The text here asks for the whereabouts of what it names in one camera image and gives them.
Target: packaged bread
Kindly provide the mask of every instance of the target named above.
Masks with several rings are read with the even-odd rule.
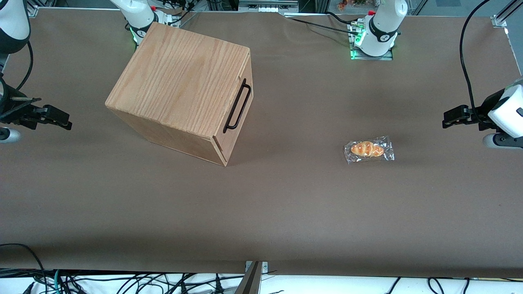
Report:
[[[345,145],[347,163],[375,160],[394,160],[394,150],[389,136],[369,140],[351,141]]]

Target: black metal handle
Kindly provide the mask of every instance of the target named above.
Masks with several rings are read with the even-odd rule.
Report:
[[[223,133],[224,134],[225,134],[225,132],[227,132],[227,129],[231,129],[231,130],[236,129],[238,127],[238,123],[240,123],[240,118],[242,117],[243,110],[245,109],[245,105],[247,105],[247,101],[249,100],[249,97],[250,97],[251,92],[252,92],[251,86],[247,85],[246,82],[247,82],[247,79],[244,78],[243,82],[242,82],[242,86],[240,86],[240,91],[238,92],[238,95],[236,95],[236,100],[234,101],[234,104],[232,105],[231,113],[229,113],[229,118],[227,118],[227,122],[225,123],[225,127],[223,127]],[[245,97],[245,101],[243,101],[242,109],[240,109],[240,114],[238,115],[238,118],[236,119],[236,123],[231,126],[231,125],[229,125],[229,123],[231,122],[232,115],[234,114],[234,111],[236,110],[236,106],[238,105],[238,101],[240,101],[240,97],[242,95],[243,88],[247,88],[248,89],[247,96]]]

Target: cable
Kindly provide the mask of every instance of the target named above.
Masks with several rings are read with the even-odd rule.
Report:
[[[465,81],[467,82],[467,88],[469,90],[469,96],[470,96],[470,107],[472,108],[472,113],[476,116],[478,119],[478,124],[485,124],[484,121],[480,120],[480,117],[477,115],[476,105],[474,104],[474,96],[472,94],[472,85],[470,83],[469,74],[467,72],[467,68],[465,67],[465,60],[463,59],[463,37],[465,36],[465,30],[467,28],[467,25],[469,24],[470,19],[474,15],[474,13],[481,8],[481,6],[485,5],[490,0],[484,0],[479,5],[477,5],[472,12],[470,12],[469,16],[465,20],[465,24],[463,24],[463,29],[461,30],[461,37],[459,39],[459,58],[461,61],[461,68],[463,69],[463,74],[465,75]]]
[[[430,281],[431,281],[431,280],[436,281],[436,283],[438,284],[439,290],[441,290],[441,293],[436,292],[436,291],[432,288],[432,285],[430,284]],[[427,284],[428,284],[428,288],[432,291],[432,293],[434,293],[434,294],[445,294],[445,292],[443,291],[443,287],[442,287],[441,284],[439,283],[438,279],[436,279],[436,278],[428,278],[428,279],[427,279]]]
[[[163,276],[163,274],[159,274],[159,275],[157,275],[156,277],[150,279],[147,283],[142,284],[142,285],[141,285],[142,288],[140,288],[140,285],[138,285],[138,288],[136,288],[136,293],[140,292],[140,290],[142,290],[143,288],[145,288],[145,286],[147,286],[147,285],[149,285],[149,284],[152,285],[152,284],[151,284],[152,281],[158,279],[158,278],[161,277],[161,276]]]
[[[187,10],[180,18],[178,18],[177,20],[175,21],[171,21],[171,22],[168,22],[167,25],[170,26],[172,24],[175,24],[177,22],[179,22],[182,18],[184,18],[191,10]]]
[[[313,25],[313,26],[317,26],[317,27],[320,27],[320,28],[325,28],[325,29],[329,29],[329,30],[333,30],[333,31],[340,31],[340,32],[351,34],[351,35],[357,35],[358,34],[357,32],[336,29],[336,28],[332,28],[332,27],[328,27],[328,26],[323,26],[323,25],[315,24],[313,22],[309,22],[309,21],[305,21],[305,20],[301,20],[301,19],[295,19],[295,18],[290,18],[290,19],[302,22],[304,24]]]
[[[465,278],[465,280],[467,280],[467,283],[465,284],[465,288],[463,288],[463,294],[467,293],[467,289],[469,288],[469,284],[470,284],[469,278]]]
[[[400,279],[401,279],[401,277],[398,277],[398,278],[396,279],[396,281],[394,281],[394,283],[392,283],[392,286],[391,286],[391,288],[389,289],[389,292],[387,292],[387,293],[385,293],[385,294],[391,294],[392,291],[394,291],[394,287],[396,287],[396,284],[397,284],[397,282],[400,281]]]
[[[343,19],[339,18],[337,15],[335,15],[334,13],[330,12],[330,11],[325,12],[325,14],[334,16],[334,18],[336,18],[337,21],[339,21],[341,23],[344,23],[346,25],[350,25],[351,22],[358,20],[357,18],[353,19],[353,20],[343,20]]]
[[[214,293],[218,293],[218,294],[223,294],[224,292],[224,289],[222,287],[222,283],[220,282],[220,276],[218,276],[218,274],[216,274],[216,287],[215,287],[216,291],[214,291]]]
[[[27,42],[27,45],[29,45],[29,52],[31,52],[31,56],[32,56],[32,49],[31,49],[31,45],[29,44],[29,42]],[[42,265],[42,262],[40,261],[40,259],[38,258],[38,256],[36,255],[36,253],[31,249],[29,248],[29,246],[25,245],[25,244],[20,244],[20,243],[4,243],[4,244],[0,244],[0,247],[3,247],[3,246],[21,246],[25,249],[27,249],[27,251],[29,251],[29,253],[31,253],[31,255],[36,259],[36,262],[38,263],[38,266],[40,267],[40,270],[42,272],[42,276],[43,276],[43,279],[46,281],[46,273],[43,269],[43,265]],[[47,281],[46,281],[46,294],[48,293],[48,285],[47,285]]]
[[[31,74],[31,71],[32,71],[34,56],[33,56],[33,52],[32,52],[31,42],[29,42],[29,41],[27,41],[27,48],[29,49],[29,58],[30,58],[29,59],[29,68],[27,69],[26,76],[24,76],[24,79],[20,82],[20,85],[18,85],[18,87],[16,87],[17,90],[22,89],[22,87],[26,83],[26,81],[29,78],[29,75]]]
[[[56,294],[62,294],[58,288],[58,269],[54,272],[54,288],[56,289]]]

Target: wooden box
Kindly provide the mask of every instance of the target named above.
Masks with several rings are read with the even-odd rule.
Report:
[[[226,166],[252,82],[249,48],[154,23],[105,105],[147,140]]]

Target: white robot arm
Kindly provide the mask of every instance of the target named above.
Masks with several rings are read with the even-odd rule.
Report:
[[[20,51],[31,35],[25,0],[0,0],[0,53]]]
[[[69,114],[51,105],[33,105],[40,98],[29,98],[20,92],[32,68],[32,49],[29,43],[31,26],[26,10],[26,0],[0,0],[0,53],[12,54],[28,45],[31,66],[24,80],[16,88],[7,85],[0,72],[0,122],[13,123],[29,129],[36,129],[39,123],[59,126],[70,130]],[[19,140],[16,130],[0,128],[0,143]]]
[[[479,130],[496,130],[483,138],[489,148],[523,149],[523,77],[487,97],[474,110],[460,105],[443,114],[443,128],[477,123]]]
[[[110,0],[125,16],[136,44],[140,44],[153,22],[172,26],[179,22],[179,17],[153,10],[147,0]]]
[[[363,23],[363,30],[355,45],[369,56],[384,55],[394,46],[397,30],[407,12],[405,0],[382,1],[375,15],[358,19],[358,22]]]

